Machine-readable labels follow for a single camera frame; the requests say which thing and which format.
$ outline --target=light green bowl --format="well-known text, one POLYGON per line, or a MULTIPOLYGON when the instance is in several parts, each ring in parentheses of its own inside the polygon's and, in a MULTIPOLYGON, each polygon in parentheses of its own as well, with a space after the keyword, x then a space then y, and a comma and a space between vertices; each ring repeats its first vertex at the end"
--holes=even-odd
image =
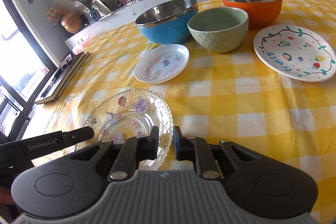
POLYGON ((204 48, 229 52, 245 39, 249 28, 248 14, 238 8, 217 7, 204 10, 188 21, 193 38, 204 48))

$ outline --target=orange stainless steel bowl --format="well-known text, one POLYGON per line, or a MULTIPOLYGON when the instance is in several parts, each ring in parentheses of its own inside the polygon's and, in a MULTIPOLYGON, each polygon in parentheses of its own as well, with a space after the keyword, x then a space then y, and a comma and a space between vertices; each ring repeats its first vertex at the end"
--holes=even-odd
POLYGON ((283 0, 222 0, 225 6, 245 10, 249 15, 250 29, 263 29, 278 18, 283 0))

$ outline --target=table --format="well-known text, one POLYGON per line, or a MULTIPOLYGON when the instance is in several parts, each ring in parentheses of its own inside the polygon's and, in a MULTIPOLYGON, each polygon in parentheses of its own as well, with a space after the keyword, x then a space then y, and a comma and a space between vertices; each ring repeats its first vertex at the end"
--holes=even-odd
MULTIPOLYGON (((221 5, 210 0, 199 9, 221 5)), ((284 0, 276 23, 311 29, 336 47, 335 0, 284 0)), ((149 89, 167 101, 184 135, 209 143, 228 139, 310 174, 319 188, 312 215, 329 223, 336 216, 336 78, 306 83, 281 76, 256 56, 252 41, 257 32, 249 31, 246 41, 227 54, 210 52, 190 39, 184 44, 190 51, 185 70, 153 86, 137 81, 134 67, 159 45, 147 41, 134 23, 107 32, 87 47, 91 55, 61 98, 38 107, 25 137, 82 127, 116 93, 149 89)), ((177 167, 171 149, 161 168, 177 167)))

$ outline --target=black book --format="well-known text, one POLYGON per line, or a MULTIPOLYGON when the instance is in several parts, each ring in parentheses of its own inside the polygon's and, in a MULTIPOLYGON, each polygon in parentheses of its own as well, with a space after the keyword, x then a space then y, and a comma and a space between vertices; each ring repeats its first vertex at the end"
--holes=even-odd
POLYGON ((49 101, 52 101, 56 99, 57 95, 59 94, 60 90, 63 88, 63 86, 69 83, 70 79, 74 76, 74 70, 80 67, 80 65, 83 63, 81 62, 82 59, 86 55, 84 52, 81 52, 78 55, 74 55, 71 53, 72 61, 68 63, 66 67, 63 66, 63 69, 59 67, 56 72, 53 74, 53 76, 50 78, 48 83, 44 86, 41 93, 35 100, 36 104, 43 104, 49 101))

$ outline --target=blue bowl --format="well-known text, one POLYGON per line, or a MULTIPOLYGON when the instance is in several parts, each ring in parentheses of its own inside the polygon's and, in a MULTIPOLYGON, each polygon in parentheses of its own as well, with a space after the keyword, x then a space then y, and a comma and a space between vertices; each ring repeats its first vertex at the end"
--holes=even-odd
POLYGON ((163 45, 183 44, 191 37, 188 20, 197 13, 196 0, 171 0, 144 12, 135 23, 149 41, 163 45))

